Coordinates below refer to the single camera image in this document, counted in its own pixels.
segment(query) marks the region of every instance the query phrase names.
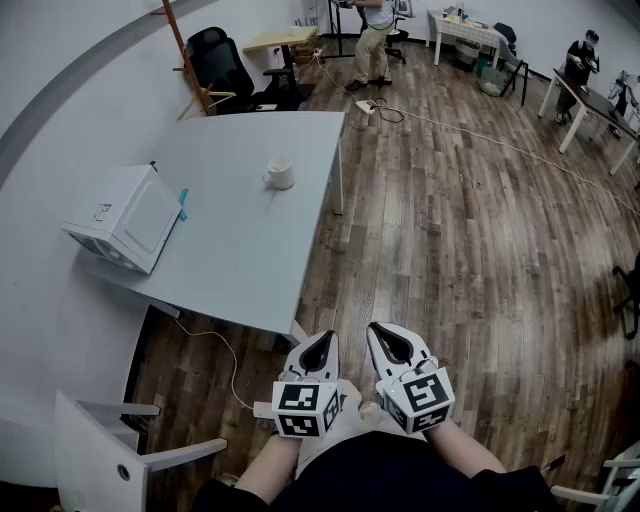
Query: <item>chair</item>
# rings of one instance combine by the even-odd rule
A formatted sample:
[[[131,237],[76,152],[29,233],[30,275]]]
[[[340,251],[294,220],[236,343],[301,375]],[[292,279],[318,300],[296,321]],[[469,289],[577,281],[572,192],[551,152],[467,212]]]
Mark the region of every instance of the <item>chair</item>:
[[[398,48],[393,48],[393,43],[401,43],[402,41],[406,41],[409,39],[409,32],[406,30],[398,30],[398,22],[404,21],[406,18],[402,18],[398,16],[395,20],[395,26],[393,32],[387,36],[387,47],[384,49],[387,55],[391,55],[396,59],[400,59],[402,64],[407,64],[407,59],[402,55],[402,50]]]
[[[640,441],[604,462],[602,467],[611,468],[602,493],[577,491],[567,487],[553,486],[551,492],[559,498],[566,498],[580,503],[596,505],[595,512],[622,512],[638,510],[640,495],[640,478],[631,473],[640,468]]]
[[[504,35],[501,35],[500,41],[500,58],[504,60],[505,64],[515,68],[513,71],[509,72],[509,79],[505,83],[504,88],[500,93],[500,97],[502,98],[505,95],[509,86],[512,86],[514,91],[516,90],[516,78],[518,77],[518,72],[524,67],[524,85],[522,86],[521,103],[521,105],[524,106],[524,101],[527,97],[527,83],[529,82],[529,64],[515,56],[515,53],[511,50],[511,46],[513,46],[513,44],[510,43]]]
[[[64,510],[142,512],[146,508],[147,474],[224,450],[227,441],[204,443],[138,455],[125,438],[121,414],[155,416],[155,405],[81,402],[61,391],[54,415],[55,467]]]
[[[613,308],[613,312],[622,313],[622,308],[630,301],[633,301],[633,331],[626,334],[628,340],[635,338],[638,332],[638,316],[640,316],[640,253],[636,256],[634,269],[627,274],[620,267],[613,269],[613,275],[620,274],[627,288],[629,288],[629,296],[620,304]]]
[[[194,34],[187,41],[187,52],[200,86],[213,91],[236,94],[217,106],[218,114],[254,112],[259,105],[275,104],[276,110],[288,110],[292,95],[297,93],[295,76],[290,68],[269,69],[269,87],[254,94],[254,84],[247,73],[233,39],[224,30],[211,27]],[[287,86],[281,88],[281,78]]]

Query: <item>white mug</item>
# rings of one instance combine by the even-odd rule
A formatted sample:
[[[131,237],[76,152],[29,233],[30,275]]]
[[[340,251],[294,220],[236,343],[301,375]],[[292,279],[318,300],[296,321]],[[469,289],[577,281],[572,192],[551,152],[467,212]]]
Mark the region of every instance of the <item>white mug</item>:
[[[296,176],[293,172],[291,159],[285,156],[269,161],[269,173],[262,177],[265,183],[271,183],[275,188],[286,190],[293,187]]]

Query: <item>white shirt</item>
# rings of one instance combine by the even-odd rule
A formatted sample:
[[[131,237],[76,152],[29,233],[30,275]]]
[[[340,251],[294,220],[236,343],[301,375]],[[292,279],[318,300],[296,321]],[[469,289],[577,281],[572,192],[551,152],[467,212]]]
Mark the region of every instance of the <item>white shirt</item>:
[[[393,6],[396,0],[383,0],[382,7],[367,7],[364,15],[369,25],[391,25],[393,23]]]

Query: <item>shoe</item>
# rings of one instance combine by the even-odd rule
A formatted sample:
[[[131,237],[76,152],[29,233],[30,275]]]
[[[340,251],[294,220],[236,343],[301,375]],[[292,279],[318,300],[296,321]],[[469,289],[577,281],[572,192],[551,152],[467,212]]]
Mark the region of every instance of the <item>shoe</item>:
[[[347,91],[357,91],[358,89],[362,89],[363,87],[366,87],[367,84],[363,84],[362,82],[358,81],[358,80],[354,80],[353,82],[347,84],[345,86],[345,89]]]
[[[609,125],[609,131],[613,134],[613,136],[620,140],[620,132],[618,131],[618,129],[613,126],[613,125]]]
[[[379,76],[375,80],[369,80],[369,84],[377,85],[378,87],[382,87],[383,85],[391,85],[393,84],[392,80],[386,79],[383,76]]]

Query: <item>desk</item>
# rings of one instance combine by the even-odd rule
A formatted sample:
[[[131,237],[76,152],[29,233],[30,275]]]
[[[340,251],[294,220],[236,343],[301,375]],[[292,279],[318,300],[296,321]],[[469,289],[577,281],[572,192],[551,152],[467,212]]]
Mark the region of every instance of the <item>desk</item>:
[[[598,94],[594,90],[591,90],[591,94],[587,94],[580,88],[578,84],[576,84],[573,80],[569,79],[567,76],[565,76],[564,73],[557,69],[554,69],[553,73],[553,79],[549,84],[549,89],[547,89],[547,94],[545,95],[542,106],[540,107],[540,112],[538,112],[538,117],[542,117],[544,115],[544,110],[547,107],[547,103],[549,103],[549,98],[551,97],[551,91],[553,91],[556,83],[558,82],[560,82],[573,95],[573,97],[580,105],[580,109],[578,110],[578,113],[576,114],[576,117],[571,124],[571,128],[569,128],[569,132],[565,136],[564,141],[562,141],[562,145],[560,146],[560,153],[564,153],[567,150],[569,143],[573,139],[573,136],[575,135],[578,127],[580,126],[580,123],[582,122],[582,118],[587,112],[590,112],[599,120],[596,124],[594,133],[597,133],[602,122],[605,121],[617,127],[620,131],[626,133],[631,139],[629,145],[626,147],[622,155],[620,155],[616,163],[609,171],[609,174],[615,174],[627,159],[629,153],[631,153],[633,148],[638,145],[638,136],[631,129],[624,118],[615,111],[613,103],[611,103],[607,98],[605,98],[601,94]]]
[[[500,40],[502,35],[493,27],[481,28],[474,27],[470,23],[456,23],[449,18],[443,18],[442,12],[427,11],[428,15],[433,18],[436,24],[436,57],[433,63],[437,66],[440,61],[440,46],[442,44],[442,34],[449,34],[452,36],[458,36],[462,39],[468,39],[469,41],[475,41],[481,45],[486,45],[491,48],[495,48],[495,54],[493,56],[493,67],[498,65],[498,57],[500,55]]]
[[[98,276],[154,301],[237,324],[306,335],[295,321],[327,183],[342,213],[340,112],[262,112],[176,124],[154,153],[176,197],[189,189],[188,219],[177,221],[146,276],[92,254]],[[271,158],[291,158],[296,184],[262,181]]]
[[[289,51],[290,45],[305,44],[315,34],[316,27],[297,27],[290,30],[282,30],[279,32],[265,32],[256,37],[248,46],[245,46],[245,53],[260,50],[262,48],[271,48],[280,46],[282,49],[282,58],[284,67],[293,69],[293,59]],[[297,101],[292,105],[291,110],[297,110],[301,101],[306,101],[311,96],[315,84],[297,84]]]

